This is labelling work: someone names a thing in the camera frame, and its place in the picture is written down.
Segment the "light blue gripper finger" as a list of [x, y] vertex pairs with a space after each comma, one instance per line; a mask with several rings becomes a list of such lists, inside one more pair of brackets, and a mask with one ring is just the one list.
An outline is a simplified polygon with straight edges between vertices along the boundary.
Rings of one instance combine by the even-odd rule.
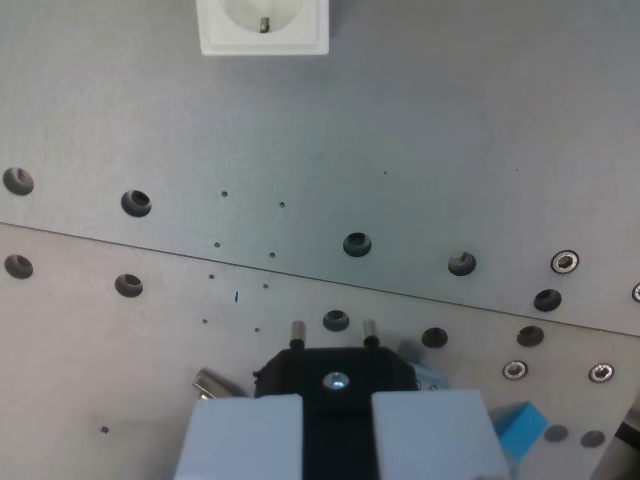
[[372, 395], [382, 479], [509, 479], [486, 406], [475, 390]]
[[198, 400], [174, 477], [302, 478], [302, 398], [292, 394]]

